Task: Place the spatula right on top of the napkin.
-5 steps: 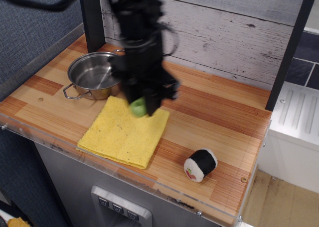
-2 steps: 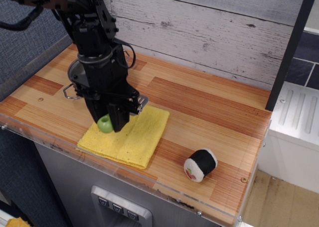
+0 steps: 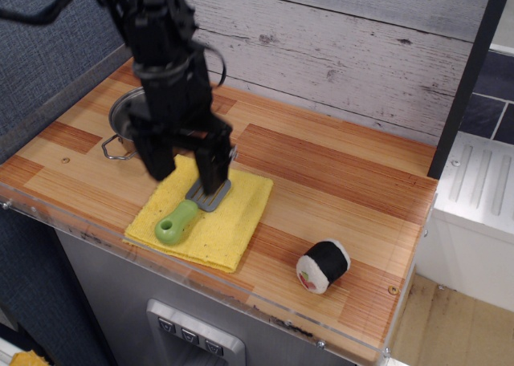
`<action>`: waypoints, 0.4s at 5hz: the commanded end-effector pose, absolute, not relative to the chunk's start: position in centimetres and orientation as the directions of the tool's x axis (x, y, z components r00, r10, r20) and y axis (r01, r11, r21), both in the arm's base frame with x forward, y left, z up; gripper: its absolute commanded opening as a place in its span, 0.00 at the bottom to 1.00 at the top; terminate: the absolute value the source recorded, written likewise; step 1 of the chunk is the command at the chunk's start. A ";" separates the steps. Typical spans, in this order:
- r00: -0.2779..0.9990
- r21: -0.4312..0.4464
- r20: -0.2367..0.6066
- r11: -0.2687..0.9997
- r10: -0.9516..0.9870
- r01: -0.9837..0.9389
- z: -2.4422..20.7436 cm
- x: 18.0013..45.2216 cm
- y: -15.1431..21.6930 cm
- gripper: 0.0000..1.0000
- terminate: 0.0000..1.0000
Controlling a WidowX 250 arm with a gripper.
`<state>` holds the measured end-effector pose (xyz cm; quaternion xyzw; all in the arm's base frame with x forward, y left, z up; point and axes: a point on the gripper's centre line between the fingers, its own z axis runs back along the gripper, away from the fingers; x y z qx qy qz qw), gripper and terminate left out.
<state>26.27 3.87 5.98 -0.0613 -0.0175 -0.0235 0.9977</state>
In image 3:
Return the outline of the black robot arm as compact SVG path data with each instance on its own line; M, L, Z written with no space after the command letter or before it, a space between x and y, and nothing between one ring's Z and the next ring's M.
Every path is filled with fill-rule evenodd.
M185 0L104 0L133 55L145 103L130 108L130 132L149 174L175 169L173 151L194 153L205 193L228 178L232 128L211 110L204 51L193 39L194 9Z

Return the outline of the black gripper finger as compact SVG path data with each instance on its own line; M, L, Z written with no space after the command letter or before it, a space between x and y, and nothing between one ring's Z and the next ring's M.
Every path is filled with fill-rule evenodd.
M174 170L173 146L159 136L135 136L134 144L150 176L163 181Z
M194 155L205 194L214 194L227 180L235 154L229 135L209 135L201 140Z

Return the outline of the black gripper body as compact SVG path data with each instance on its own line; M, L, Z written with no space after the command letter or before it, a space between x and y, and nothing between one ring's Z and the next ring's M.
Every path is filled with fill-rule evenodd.
M232 127L211 110L212 88L205 71L149 75L141 80L142 108L129 118L138 149L229 149Z

